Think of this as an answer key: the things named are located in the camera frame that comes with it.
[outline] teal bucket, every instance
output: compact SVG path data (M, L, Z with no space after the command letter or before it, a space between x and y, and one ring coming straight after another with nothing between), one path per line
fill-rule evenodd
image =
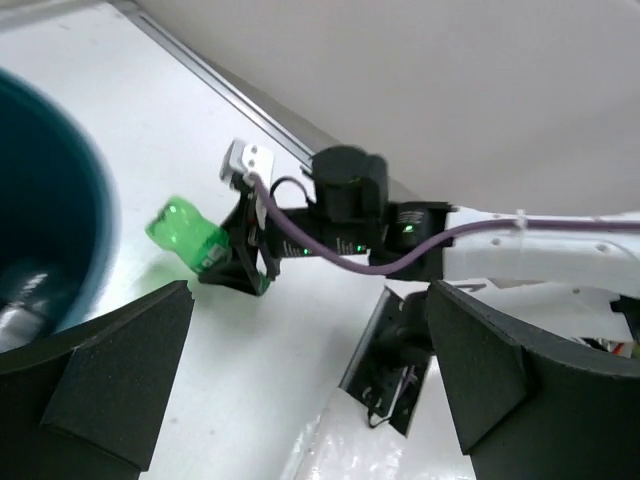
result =
M38 337L84 321L107 269L112 205L88 138L0 70L0 314L19 307L45 317Z

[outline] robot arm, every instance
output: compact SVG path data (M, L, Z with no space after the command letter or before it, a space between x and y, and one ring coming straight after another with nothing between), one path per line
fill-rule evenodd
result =
M386 161L347 146L312 158L315 202L280 210L262 183L270 169L261 151L235 142L221 173L241 192L240 208L223 225L241 227L230 232L241 247L236 260L244 259L238 271L255 270L259 252L271 281L283 258L323 256L357 273L405 281L556 281L640 296L640 214L545 217L389 202ZM368 255L369 266L344 258L350 255ZM212 272L201 280L220 283Z

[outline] trash bin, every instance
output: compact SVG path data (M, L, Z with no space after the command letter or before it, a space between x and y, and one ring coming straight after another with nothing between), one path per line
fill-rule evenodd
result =
M112 239L105 171L60 110L2 71L0 201L0 341L52 321L0 351L0 478L136 480L189 328L186 282L83 322Z
M1 70L0 126L1 343L2 325L12 321L17 326L5 336L28 335L30 316L46 317L40 336L83 321L107 267L113 208L87 137L43 95ZM12 303L26 312L7 313Z

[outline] white table surface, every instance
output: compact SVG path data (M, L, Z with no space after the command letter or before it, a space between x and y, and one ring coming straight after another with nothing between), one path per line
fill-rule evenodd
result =
M191 327L142 478L287 478L292 452L339 383L384 280L319 259L288 261L258 299L197 284L177 257L146 238L144 225L173 193L211 220L224 219L237 197L217 175L234 137L275 153L274 178L300 175L299 163L113 7L1 33L0 66L59 102L111 170L120 232L92 315L171 280L191 280ZM294 206L302 197L283 186L278 200Z

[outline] green plastic bottle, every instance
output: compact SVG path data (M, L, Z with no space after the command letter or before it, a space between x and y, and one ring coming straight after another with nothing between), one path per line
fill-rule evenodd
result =
M172 196L145 232L163 250L178 254L195 273L231 258L229 235L200 215L191 203Z

